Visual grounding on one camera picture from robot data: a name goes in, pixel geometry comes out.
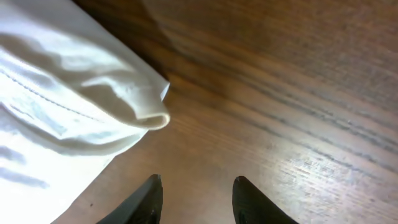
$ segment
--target white cloth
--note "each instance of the white cloth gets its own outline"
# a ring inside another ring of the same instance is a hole
[[[169,122],[169,83],[69,0],[0,0],[0,223],[51,223]]]

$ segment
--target wooden table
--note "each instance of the wooden table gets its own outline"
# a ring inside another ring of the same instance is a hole
[[[172,121],[55,223],[97,222],[151,174],[161,223],[234,223],[238,175],[300,223],[398,223],[396,1],[76,3],[170,79]]]

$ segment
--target wooden surface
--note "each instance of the wooden surface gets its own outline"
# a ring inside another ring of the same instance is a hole
[[[238,175],[300,223],[398,223],[396,1],[76,2],[168,76],[172,121],[55,223],[97,222],[151,174],[161,223],[234,223]]]

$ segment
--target stitching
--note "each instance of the stitching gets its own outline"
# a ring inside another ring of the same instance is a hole
[[[62,105],[60,105],[60,104],[58,104],[58,103],[56,103],[56,102],[54,102],[54,101],[52,101],[52,100],[50,100],[50,99],[47,99],[46,97],[42,96],[40,93],[37,93],[36,91],[31,90],[29,87],[27,87],[27,86],[25,86],[24,84],[20,83],[20,82],[19,82],[18,80],[16,80],[15,78],[12,78],[12,77],[9,76],[8,74],[6,74],[4,71],[1,71],[1,73],[2,73],[3,75],[5,75],[6,77],[8,77],[9,79],[11,79],[13,82],[15,82],[15,83],[17,83],[18,85],[20,85],[20,86],[22,86],[23,88],[25,88],[26,90],[28,90],[28,91],[30,91],[31,93],[33,93],[33,94],[35,94],[35,95],[41,97],[41,98],[44,99],[45,101],[48,101],[48,102],[50,102],[50,103],[52,103],[52,104],[54,104],[54,105],[56,105],[56,106],[59,106],[59,107],[65,109],[65,110],[67,110],[67,111],[74,112],[74,113],[76,113],[76,114],[78,114],[78,115],[80,115],[80,116],[83,116],[83,117],[85,117],[85,118],[89,118],[89,119],[92,119],[92,120],[99,121],[99,122],[103,123],[102,121],[100,121],[100,120],[98,120],[98,119],[95,119],[95,118],[92,118],[92,117],[87,116],[87,115],[85,115],[85,114],[82,114],[82,113],[79,113],[79,112],[77,112],[77,111],[71,110],[71,109],[69,109],[69,108],[67,108],[67,107],[65,107],[65,106],[62,106]]]

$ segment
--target dark wood streak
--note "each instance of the dark wood streak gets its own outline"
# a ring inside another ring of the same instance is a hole
[[[233,223],[237,175],[299,223],[398,222],[392,1],[74,1],[168,77],[172,121],[55,223],[96,223],[153,173],[161,223]]]

